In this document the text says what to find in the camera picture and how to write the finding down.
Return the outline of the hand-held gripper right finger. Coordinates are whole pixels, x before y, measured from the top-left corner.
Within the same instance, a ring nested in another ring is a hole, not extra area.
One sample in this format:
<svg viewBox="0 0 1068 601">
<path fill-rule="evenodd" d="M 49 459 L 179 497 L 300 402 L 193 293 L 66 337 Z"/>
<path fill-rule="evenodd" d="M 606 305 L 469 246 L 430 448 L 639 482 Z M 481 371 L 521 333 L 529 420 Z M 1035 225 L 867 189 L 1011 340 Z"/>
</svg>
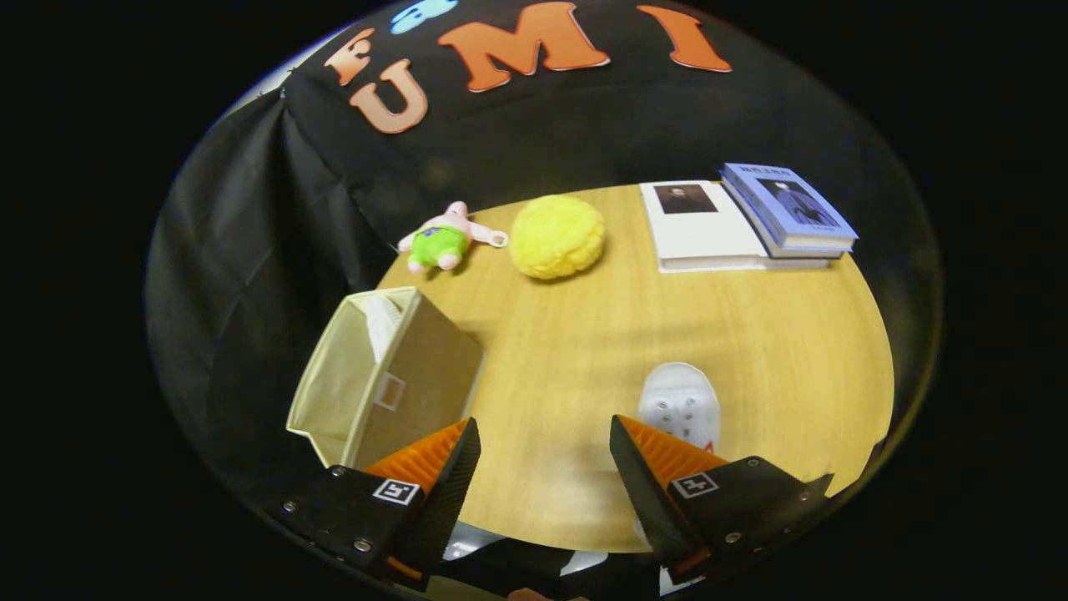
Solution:
<svg viewBox="0 0 1068 601">
<path fill-rule="evenodd" d="M 763 459 L 728 461 L 615 415 L 609 447 L 657 562 L 674 584 L 743 571 L 824 515 L 832 474 L 798 479 Z"/>
</svg>

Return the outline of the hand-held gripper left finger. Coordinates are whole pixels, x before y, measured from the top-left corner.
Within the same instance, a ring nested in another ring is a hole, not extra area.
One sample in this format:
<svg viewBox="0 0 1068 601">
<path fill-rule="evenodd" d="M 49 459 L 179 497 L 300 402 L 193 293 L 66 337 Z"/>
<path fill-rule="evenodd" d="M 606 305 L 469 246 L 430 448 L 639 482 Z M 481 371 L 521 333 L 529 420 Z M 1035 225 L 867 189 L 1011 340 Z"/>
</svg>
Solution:
<svg viewBox="0 0 1068 601">
<path fill-rule="evenodd" d="M 280 497 L 280 525 L 366 578 L 424 591 L 480 455 L 477 421 L 469 417 L 370 466 L 326 466 Z"/>
</svg>

